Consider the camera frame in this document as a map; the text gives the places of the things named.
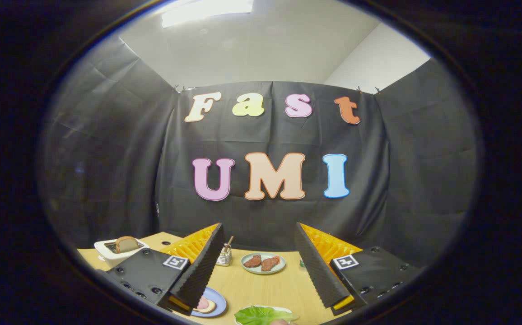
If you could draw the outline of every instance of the white wall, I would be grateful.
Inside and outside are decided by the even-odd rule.
[[[375,94],[429,60],[401,33],[380,23],[338,66],[325,84]]]

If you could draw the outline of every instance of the blue letter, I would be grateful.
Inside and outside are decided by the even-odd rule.
[[[346,197],[350,191],[345,187],[344,164],[347,161],[345,154],[326,154],[323,162],[327,164],[329,183],[323,195],[328,198]]]

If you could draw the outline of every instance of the ceiling light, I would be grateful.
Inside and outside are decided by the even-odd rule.
[[[199,0],[168,9],[162,14],[163,28],[229,13],[250,13],[253,0]]]

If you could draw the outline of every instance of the green lettuce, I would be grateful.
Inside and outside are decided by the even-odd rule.
[[[276,311],[271,307],[250,306],[235,313],[235,319],[243,325],[270,325],[278,319],[289,322],[297,318],[299,316],[294,313]]]

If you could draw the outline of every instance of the plate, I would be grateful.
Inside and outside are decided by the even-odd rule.
[[[252,268],[248,268],[248,267],[245,267],[245,262],[249,261],[250,259],[253,258],[253,255],[261,255],[261,261],[263,261],[264,259],[270,259],[271,257],[273,256],[279,256],[277,254],[273,254],[273,253],[251,253],[251,254],[247,254],[245,256],[243,256],[241,258],[241,266],[246,269],[247,271],[251,272],[251,273],[255,273],[255,274],[273,274],[273,273],[277,273],[279,271],[281,271],[284,267],[285,267],[285,259],[281,256],[279,256],[280,258],[280,262],[279,264],[275,265],[271,271],[261,271],[261,265],[258,266],[258,267],[252,267]]]
[[[215,302],[215,305],[217,305],[217,307],[215,308],[214,311],[212,311],[210,313],[199,313],[199,312],[196,312],[195,310],[193,310],[191,312],[191,316],[215,317],[215,316],[219,316],[227,308],[227,301],[223,298],[223,296],[219,292],[216,292],[215,290],[213,290],[209,287],[206,287],[205,292],[203,292],[203,296],[205,296],[205,298]]]
[[[273,308],[273,309],[275,309],[276,311],[280,311],[280,312],[293,313],[292,311],[288,310],[287,308],[282,308],[282,307],[260,306],[260,305],[255,305],[255,307],[267,307],[267,308]],[[237,319],[235,319],[235,324],[237,324],[237,325],[243,325],[243,324],[239,323],[239,322],[237,321]]]

